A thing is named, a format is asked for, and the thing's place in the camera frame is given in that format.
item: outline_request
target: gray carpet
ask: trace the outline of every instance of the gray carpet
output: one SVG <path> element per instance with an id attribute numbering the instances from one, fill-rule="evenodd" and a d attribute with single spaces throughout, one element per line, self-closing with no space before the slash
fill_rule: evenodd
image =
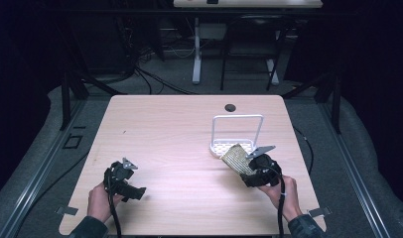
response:
<path id="1" fill-rule="evenodd" d="M 278 68 L 278 75 L 283 78 L 286 61 L 290 55 L 292 42 L 287 44 L 283 62 Z M 167 54 L 167 60 L 161 62 L 152 57 L 146 63 L 140 63 L 145 70 L 161 76 L 174 85 L 198 94 L 278 94 L 281 95 L 293 88 L 296 82 L 281 81 L 279 86 L 266 91 L 266 80 L 235 80 L 227 81 L 225 90 L 219 90 L 220 59 L 217 50 L 212 47 L 203 51 L 201 83 L 192 84 L 193 56 L 178 58 L 174 54 Z M 178 94 L 179 92 L 163 87 L 159 81 L 147 78 L 151 84 L 153 94 Z M 133 75 L 127 80 L 110 83 L 110 86 L 129 94 L 148 94 L 147 82 L 140 76 Z M 100 121 L 107 106 L 108 95 L 93 85 L 87 85 L 90 97 L 80 103 L 75 102 L 78 108 L 74 119 L 61 141 L 61 147 L 55 153 L 54 163 L 42 183 L 41 194 L 52 182 L 59 178 L 68 168 L 76 163 L 91 147 Z M 314 152 L 314 164 L 311 179 L 322 207 L 329 207 L 333 212 L 326 217 L 327 233 L 331 237 L 375 237 L 372 226 L 358 199 L 352 182 L 347 176 L 343 157 L 335 140 L 332 129 L 327 126 L 329 118 L 323 113 L 327 105 L 318 105 L 312 98 L 315 90 L 309 89 L 302 95 L 286 100 L 289 115 L 293 125 L 299 129 L 311 143 Z M 0 234 L 6 222 L 16 210 L 18 199 L 24 187 L 28 185 L 35 172 L 43 163 L 51 146 L 62 136 L 59 131 L 62 125 L 61 90 L 55 89 L 50 93 L 52 110 L 47 123 L 36 138 L 22 163 L 13 173 L 0 192 Z M 360 175 L 375 202 L 381 219 L 391 237 L 403 237 L 403 203 L 391 192 L 390 187 L 378 173 L 376 155 L 372 142 L 365 128 L 357 118 L 355 111 L 346 101 L 342 101 L 340 112 L 340 128 L 342 138 L 360 171 Z M 63 149 L 67 141 L 66 136 L 79 136 L 81 141 L 76 149 Z M 312 154 L 303 136 L 296 133 L 299 145 L 306 161 L 310 166 Z M 59 206 L 66 206 L 75 183 L 80 174 L 83 162 L 63 176 L 27 214 L 18 237 L 61 237 L 58 227 L 62 217 L 55 213 Z"/>

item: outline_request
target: desk leg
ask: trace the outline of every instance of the desk leg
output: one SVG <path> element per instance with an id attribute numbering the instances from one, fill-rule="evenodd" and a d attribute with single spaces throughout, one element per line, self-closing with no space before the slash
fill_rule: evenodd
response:
<path id="1" fill-rule="evenodd" d="M 201 82 L 202 71 L 202 53 L 201 53 L 201 37 L 199 32 L 199 18 L 195 20 L 195 67 L 193 69 L 193 84 L 199 84 Z"/>
<path id="2" fill-rule="evenodd" d="M 267 63 L 267 69 L 269 71 L 273 70 L 274 62 L 271 59 L 269 59 L 266 61 L 266 63 Z M 276 73 L 276 71 L 272 77 L 272 85 L 274 85 L 274 86 L 279 85 L 279 78 L 278 78 L 278 74 Z"/>

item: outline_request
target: hand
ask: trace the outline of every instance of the hand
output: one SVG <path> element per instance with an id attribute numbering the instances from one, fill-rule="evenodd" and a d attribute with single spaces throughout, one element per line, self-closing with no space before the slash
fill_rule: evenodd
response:
<path id="1" fill-rule="evenodd" d="M 114 195 L 114 205 L 117 206 L 123 197 L 124 196 L 118 194 Z M 105 221 L 111 216 L 108 192 L 105 191 L 103 183 L 100 183 L 89 192 L 87 215 L 100 220 L 102 223 L 105 223 Z"/>
<path id="2" fill-rule="evenodd" d="M 283 205 L 283 216 L 285 219 L 290 222 L 295 217 L 302 215 L 303 212 L 300 208 L 300 203 L 298 201 L 298 192 L 297 192 L 297 182 L 290 177 L 283 176 L 283 181 L 285 183 L 285 203 Z M 279 207 L 279 199 L 281 195 L 281 185 L 279 184 L 275 186 L 258 186 L 260 190 L 262 190 L 266 195 L 270 197 L 273 205 L 278 208 Z"/>

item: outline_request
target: table top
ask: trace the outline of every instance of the table top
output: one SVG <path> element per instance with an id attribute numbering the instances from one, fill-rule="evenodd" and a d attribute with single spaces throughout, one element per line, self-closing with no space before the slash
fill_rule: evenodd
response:
<path id="1" fill-rule="evenodd" d="M 227 104 L 236 110 L 227 112 Z M 139 168 L 129 183 L 147 190 L 141 200 L 117 206 L 123 234 L 278 234 L 277 210 L 270 199 L 257 188 L 246 187 L 209 148 L 214 116 L 248 114 L 263 115 L 257 146 L 276 146 L 267 154 L 284 175 L 297 180 L 302 211 L 318 208 L 282 97 L 120 95 L 112 97 L 106 109 L 69 202 L 78 212 L 64 216 L 60 232 L 69 234 L 81 221 L 88 192 L 103 180 L 112 163 L 126 157 Z M 258 122 L 232 120 L 216 124 L 215 138 L 255 134 Z M 326 230 L 324 219 L 315 219 Z M 109 233 L 116 234 L 112 217 L 106 224 Z M 284 227 L 289 233 L 285 219 Z"/>
<path id="2" fill-rule="evenodd" d="M 219 0 L 207 4 L 206 0 L 174 0 L 179 8 L 321 8 L 321 0 Z"/>

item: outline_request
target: dark background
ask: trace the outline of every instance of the dark background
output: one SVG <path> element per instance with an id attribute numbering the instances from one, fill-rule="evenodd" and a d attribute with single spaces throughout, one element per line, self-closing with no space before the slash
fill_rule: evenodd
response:
<path id="1" fill-rule="evenodd" d="M 339 69 L 341 94 L 368 130 L 380 172 L 403 200 L 403 1 L 374 3 L 354 20 L 311 21 L 295 44 L 285 79 L 305 82 Z M 74 60 L 39 4 L 0 1 L 0 189 L 44 125 L 51 106 L 47 94 L 61 85 L 67 68 L 130 69 L 123 49 L 114 50 L 111 64 L 104 62 L 106 46 L 98 47 L 99 38 L 93 46 L 99 51 Z M 324 4 L 324 10 L 357 7 L 349 1 Z M 100 21 L 95 29 L 113 32 L 111 20 Z"/>

